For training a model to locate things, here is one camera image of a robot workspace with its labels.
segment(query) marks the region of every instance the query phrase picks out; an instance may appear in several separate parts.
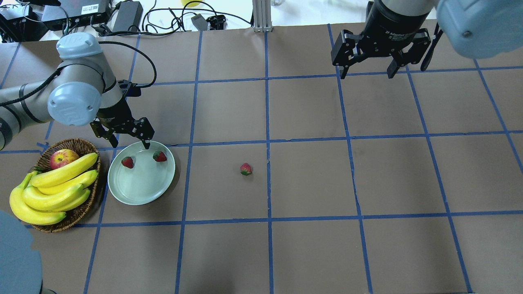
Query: bunch of bananas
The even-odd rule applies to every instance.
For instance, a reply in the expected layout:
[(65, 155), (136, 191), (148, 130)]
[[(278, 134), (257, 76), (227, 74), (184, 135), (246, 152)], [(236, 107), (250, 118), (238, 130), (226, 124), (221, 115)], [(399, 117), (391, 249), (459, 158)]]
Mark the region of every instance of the bunch of bananas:
[(11, 210), (20, 220), (38, 225), (55, 224), (89, 198), (89, 187), (98, 176), (87, 171), (98, 159), (96, 153), (46, 173), (33, 171), (26, 175), (9, 197)]

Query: yellow object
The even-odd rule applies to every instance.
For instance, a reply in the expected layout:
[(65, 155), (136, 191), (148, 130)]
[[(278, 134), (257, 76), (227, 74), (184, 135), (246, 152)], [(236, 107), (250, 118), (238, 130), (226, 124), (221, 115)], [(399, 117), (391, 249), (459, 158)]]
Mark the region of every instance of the yellow object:
[(82, 184), (82, 186), (84, 188), (87, 188), (92, 183), (95, 182), (97, 176), (98, 176), (98, 171), (93, 169), (91, 171), (84, 172), (83, 174), (77, 176), (74, 179), (70, 179), (70, 180), (66, 181), (65, 183), (61, 183), (59, 185), (47, 187), (47, 188), (41, 187), (41, 188), (38, 188), (38, 190), (40, 190), (40, 192), (42, 192), (43, 194), (53, 195), (56, 193), (60, 193), (61, 191), (66, 190), (67, 188), (69, 188), (71, 186), (74, 186), (75, 184)]
[(20, 220), (26, 223), (38, 225), (49, 225), (58, 223), (65, 218), (65, 212), (38, 211), (28, 206), (22, 198), (22, 194), (25, 188), (27, 187), (29, 181), (31, 180), (33, 175), (36, 175), (37, 173), (38, 172), (35, 171), (27, 174), (24, 178), (24, 181), (22, 181), (20, 185), (16, 186), (11, 191), (11, 195), (9, 196), (9, 205), (11, 206), (11, 210), (13, 211), (16, 217), (18, 217)]
[(69, 204), (67, 205), (64, 205), (64, 206), (61, 206), (61, 207), (58, 207), (56, 210), (59, 210), (59, 211), (68, 211), (68, 210), (71, 210), (73, 208), (76, 208), (78, 207), (80, 204), (84, 203), (88, 198), (89, 198), (89, 195), (91, 194), (91, 190), (89, 189), (84, 189), (83, 190), (83, 194), (80, 195), (80, 197), (74, 199), (72, 202), (70, 202)]
[[(185, 7), (185, 5), (186, 5), (187, 3), (189, 3), (189, 2), (191, 2), (192, 0), (180, 0), (180, 1), (181, 1), (181, 5)], [(194, 2), (194, 3), (191, 3), (191, 4), (187, 5), (186, 8), (196, 7), (196, 6), (198, 6), (198, 5), (200, 5), (200, 3), (198, 3), (198, 2)]]
[(98, 159), (98, 154), (89, 153), (79, 159), (52, 171), (32, 177), (29, 184), (37, 188), (47, 188), (64, 183), (86, 171)]
[(84, 187), (82, 184), (76, 184), (66, 190), (54, 194), (45, 195), (42, 194), (36, 187), (31, 185), (27, 186), (22, 193), (24, 202), (38, 210), (56, 210), (59, 207), (63, 207), (71, 203), (76, 198), (83, 194)]

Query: red apple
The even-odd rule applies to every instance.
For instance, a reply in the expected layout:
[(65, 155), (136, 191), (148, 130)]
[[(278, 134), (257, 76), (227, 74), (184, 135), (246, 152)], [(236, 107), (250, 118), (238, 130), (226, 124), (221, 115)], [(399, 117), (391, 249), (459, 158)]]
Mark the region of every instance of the red apple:
[(51, 158), (49, 158), (49, 166), (51, 167), (51, 169), (57, 169), (77, 160), (78, 158), (80, 158), (80, 156), (73, 150), (58, 150), (54, 152), (53, 155), (51, 155)]

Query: round plate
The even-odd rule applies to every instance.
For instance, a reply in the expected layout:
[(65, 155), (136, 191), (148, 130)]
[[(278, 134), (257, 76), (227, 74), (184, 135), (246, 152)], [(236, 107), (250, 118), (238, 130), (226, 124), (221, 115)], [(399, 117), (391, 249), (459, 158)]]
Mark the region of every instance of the round plate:
[[(161, 143), (150, 143), (148, 150), (142, 142), (129, 145), (112, 161), (107, 184), (118, 201), (129, 205), (149, 203), (160, 197), (173, 181), (176, 166), (173, 154)], [(162, 151), (167, 161), (156, 162), (153, 159), (156, 151)], [(132, 158), (134, 168), (122, 165), (121, 161), (126, 156)]]

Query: white label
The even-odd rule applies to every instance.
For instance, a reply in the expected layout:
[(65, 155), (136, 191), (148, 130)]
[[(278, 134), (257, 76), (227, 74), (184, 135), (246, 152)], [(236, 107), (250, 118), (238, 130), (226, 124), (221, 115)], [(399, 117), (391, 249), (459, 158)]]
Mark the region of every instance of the white label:
[(99, 4), (82, 6), (82, 15), (98, 12), (98, 5)]

